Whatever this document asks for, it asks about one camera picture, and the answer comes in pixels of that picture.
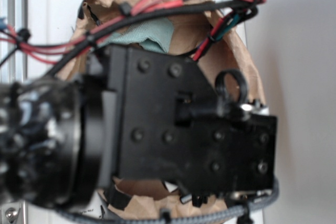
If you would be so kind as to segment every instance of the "metal frame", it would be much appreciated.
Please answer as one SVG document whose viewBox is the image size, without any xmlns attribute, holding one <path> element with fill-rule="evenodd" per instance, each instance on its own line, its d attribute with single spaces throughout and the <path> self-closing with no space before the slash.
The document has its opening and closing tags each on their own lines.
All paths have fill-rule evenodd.
<svg viewBox="0 0 336 224">
<path fill-rule="evenodd" d="M 27 26 L 27 0 L 0 0 L 0 17 L 15 29 Z M 0 59 L 15 45 L 0 42 Z M 23 81 L 27 77 L 27 57 L 18 51 L 0 70 L 0 82 Z"/>
</svg>

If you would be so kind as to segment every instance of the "bolt head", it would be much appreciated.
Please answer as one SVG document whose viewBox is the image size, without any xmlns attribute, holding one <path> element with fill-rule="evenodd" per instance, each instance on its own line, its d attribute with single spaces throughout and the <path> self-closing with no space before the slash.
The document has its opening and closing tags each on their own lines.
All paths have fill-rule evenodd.
<svg viewBox="0 0 336 224">
<path fill-rule="evenodd" d="M 166 131 L 166 132 L 163 133 L 163 135 L 162 135 L 162 139 L 163 139 L 163 141 L 164 141 L 166 144 L 171 144 L 171 143 L 174 142 L 175 137 L 174 137 L 173 132 L 171 132 L 171 131 Z"/>
<path fill-rule="evenodd" d="M 17 210 L 13 207 L 8 208 L 5 212 L 6 218 L 8 219 L 9 222 L 15 220 L 17 217 L 17 214 L 18 214 Z"/>
<path fill-rule="evenodd" d="M 151 69 L 151 63 L 149 59 L 146 59 L 146 58 L 140 59 L 138 62 L 138 69 L 142 73 L 148 73 L 149 70 Z"/>
<path fill-rule="evenodd" d="M 212 164 L 211 164 L 211 170 L 213 172 L 219 171 L 220 168 L 221 168 L 221 166 L 220 166 L 220 164 L 218 162 L 212 162 Z"/>
<path fill-rule="evenodd" d="M 258 171 L 261 173 L 261 174 L 266 174 L 267 171 L 268 171 L 268 164 L 264 161 L 261 161 L 259 164 L 258 164 Z"/>
<path fill-rule="evenodd" d="M 263 133 L 259 137 L 259 141 L 261 144 L 267 144 L 268 140 L 269 140 L 269 135 L 267 133 Z"/>
<path fill-rule="evenodd" d="M 177 78 L 182 74 L 182 66 L 178 63 L 173 63 L 170 65 L 168 73 L 171 77 Z"/>
<path fill-rule="evenodd" d="M 131 137 L 134 142 L 140 142 L 143 140 L 145 134 L 143 129 L 136 128 L 132 131 Z"/>
<path fill-rule="evenodd" d="M 223 131 L 215 131 L 213 134 L 213 139 L 216 142 L 221 142 L 224 140 L 224 138 L 225 138 L 225 133 Z"/>
</svg>

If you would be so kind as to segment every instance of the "green wire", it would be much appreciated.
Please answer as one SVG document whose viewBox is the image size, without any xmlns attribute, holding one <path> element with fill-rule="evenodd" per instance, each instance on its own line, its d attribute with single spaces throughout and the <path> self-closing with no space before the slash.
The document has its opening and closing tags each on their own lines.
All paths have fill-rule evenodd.
<svg viewBox="0 0 336 224">
<path fill-rule="evenodd" d="M 240 20 L 239 14 L 234 15 L 231 23 L 227 27 L 225 27 L 224 30 L 216 37 L 216 40 L 217 41 L 221 40 L 224 34 L 226 34 L 228 31 L 230 31 L 231 28 L 233 28 L 235 25 L 238 24 L 239 20 Z"/>
</svg>

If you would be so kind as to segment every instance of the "wire bundle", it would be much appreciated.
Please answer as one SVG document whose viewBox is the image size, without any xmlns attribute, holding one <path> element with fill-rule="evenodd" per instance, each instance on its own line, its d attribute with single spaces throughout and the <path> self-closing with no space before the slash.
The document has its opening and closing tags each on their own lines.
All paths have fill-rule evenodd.
<svg viewBox="0 0 336 224">
<path fill-rule="evenodd" d="M 15 53 L 16 50 L 21 50 L 34 59 L 54 66 L 46 73 L 46 75 L 54 76 L 60 71 L 71 59 L 82 55 L 90 50 L 90 48 L 98 41 L 104 40 L 112 32 L 142 21 L 153 18 L 202 13 L 207 10 L 216 10 L 222 8 L 231 8 L 232 12 L 218 21 L 218 24 L 210 32 L 209 36 L 194 50 L 183 54 L 184 56 L 191 56 L 193 59 L 199 60 L 200 57 L 206 54 L 212 43 L 219 41 L 224 33 L 228 32 L 232 27 L 243 22 L 257 14 L 256 5 L 264 3 L 266 0 L 231 0 L 219 3 L 202 3 L 185 5 L 187 0 L 140 0 L 133 7 L 122 9 L 123 15 L 118 16 L 96 28 L 89 33 L 79 37 L 78 39 L 58 45 L 31 45 L 28 43 L 28 38 L 22 38 L 19 33 L 16 33 L 10 25 L 5 25 L 0 20 L 0 32 L 6 34 L 8 38 L 0 38 L 2 41 L 15 44 L 16 47 L 12 50 L 2 62 L 0 66 L 5 63 L 8 58 Z M 43 59 L 36 54 L 55 56 L 64 55 L 59 61 Z"/>
</svg>

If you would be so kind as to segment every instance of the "black ring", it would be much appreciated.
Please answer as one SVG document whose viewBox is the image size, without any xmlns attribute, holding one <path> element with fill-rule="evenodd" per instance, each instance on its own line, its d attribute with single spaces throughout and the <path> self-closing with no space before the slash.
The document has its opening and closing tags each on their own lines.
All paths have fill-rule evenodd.
<svg viewBox="0 0 336 224">
<path fill-rule="evenodd" d="M 215 80 L 215 88 L 218 95 L 223 95 L 225 99 L 230 98 L 230 94 L 225 86 L 225 76 L 230 74 L 238 83 L 239 86 L 239 97 L 237 103 L 246 103 L 248 97 L 248 84 L 245 77 L 239 69 L 227 69 L 220 72 Z"/>
</svg>

